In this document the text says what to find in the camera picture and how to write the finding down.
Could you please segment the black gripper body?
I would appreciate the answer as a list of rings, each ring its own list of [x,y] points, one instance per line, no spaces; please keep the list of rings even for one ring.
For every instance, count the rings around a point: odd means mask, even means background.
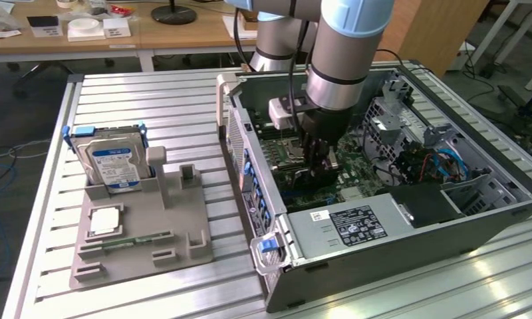
[[[320,140],[328,145],[336,145],[344,136],[351,121],[351,108],[328,110],[315,108],[303,113],[300,127],[310,140]]]

